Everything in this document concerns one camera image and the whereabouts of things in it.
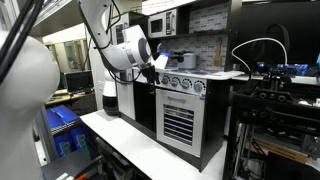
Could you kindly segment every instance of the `oven vent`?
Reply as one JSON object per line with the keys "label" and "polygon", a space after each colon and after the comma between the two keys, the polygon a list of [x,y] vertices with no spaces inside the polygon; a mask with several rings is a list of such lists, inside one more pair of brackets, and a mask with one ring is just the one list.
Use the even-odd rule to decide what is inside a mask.
{"label": "oven vent", "polygon": [[164,105],[164,135],[192,146],[194,112]]}

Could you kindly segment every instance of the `toy kitchen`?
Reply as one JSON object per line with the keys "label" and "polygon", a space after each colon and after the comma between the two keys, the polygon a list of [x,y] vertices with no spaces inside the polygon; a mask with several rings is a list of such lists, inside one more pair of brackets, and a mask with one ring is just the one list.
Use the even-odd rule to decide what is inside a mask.
{"label": "toy kitchen", "polygon": [[120,117],[199,171],[223,142],[232,77],[223,72],[227,15],[228,3],[188,5],[149,17],[130,12],[122,15],[127,22],[119,22],[121,27],[139,22],[152,52],[165,52],[153,57],[163,66],[156,70],[160,84],[154,89],[138,68],[120,73],[128,81],[137,79],[117,83]]}

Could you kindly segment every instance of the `box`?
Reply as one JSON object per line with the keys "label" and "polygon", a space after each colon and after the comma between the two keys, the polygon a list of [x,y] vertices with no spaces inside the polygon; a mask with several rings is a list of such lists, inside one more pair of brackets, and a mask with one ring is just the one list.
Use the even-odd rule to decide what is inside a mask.
{"label": "box", "polygon": [[84,127],[77,126],[78,123],[81,123],[80,117],[63,105],[52,108],[51,111],[60,118],[65,126],[75,127],[71,128],[71,130],[68,132],[73,142],[73,149],[83,149],[88,153],[88,156],[90,156],[89,148],[86,142],[88,133]]}
{"label": "box", "polygon": [[[51,111],[51,109],[47,109],[46,112],[51,132],[59,131],[67,127],[60,117]],[[63,157],[73,151],[73,141],[69,133],[54,137],[53,140],[59,157]]]}

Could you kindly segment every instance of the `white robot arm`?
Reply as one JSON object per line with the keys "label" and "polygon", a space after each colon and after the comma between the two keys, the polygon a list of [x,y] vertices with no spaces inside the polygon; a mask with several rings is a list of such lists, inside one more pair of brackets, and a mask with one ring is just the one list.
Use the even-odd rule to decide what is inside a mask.
{"label": "white robot arm", "polygon": [[158,83],[155,68],[151,65],[151,50],[140,26],[122,31],[124,43],[111,45],[102,25],[102,15],[113,0],[78,0],[80,13],[101,55],[104,66],[113,73],[139,67],[150,84]]}
{"label": "white robot arm", "polygon": [[[125,43],[109,45],[101,17],[112,3],[79,0],[80,12],[104,66],[113,73],[137,66],[150,84],[158,83],[150,63],[150,47],[139,26],[123,30]],[[27,38],[42,4],[43,0],[28,0],[11,32],[0,31],[0,179],[43,178],[33,146],[32,120],[53,95],[59,69],[42,44]]]}

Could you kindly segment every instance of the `white cable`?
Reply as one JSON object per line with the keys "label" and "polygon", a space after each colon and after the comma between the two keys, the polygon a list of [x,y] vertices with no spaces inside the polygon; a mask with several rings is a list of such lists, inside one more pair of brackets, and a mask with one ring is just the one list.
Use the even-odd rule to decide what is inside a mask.
{"label": "white cable", "polygon": [[250,67],[248,66],[247,63],[245,63],[241,58],[239,58],[238,56],[236,56],[233,52],[238,49],[239,47],[243,46],[243,45],[246,45],[246,44],[249,44],[249,43],[252,43],[252,42],[256,42],[256,41],[265,41],[265,40],[268,40],[268,41],[273,41],[273,42],[276,42],[278,43],[282,49],[283,49],[283,53],[284,53],[284,65],[287,66],[287,63],[288,63],[288,57],[287,57],[287,51],[286,51],[286,48],[283,46],[283,44],[276,40],[276,39],[273,39],[273,38],[257,38],[257,39],[252,39],[250,41],[247,41],[247,42],[244,42],[240,45],[238,45],[237,47],[235,47],[232,51],[231,51],[231,54],[233,57],[237,58],[239,61],[241,61],[247,68],[249,71],[251,71]]}

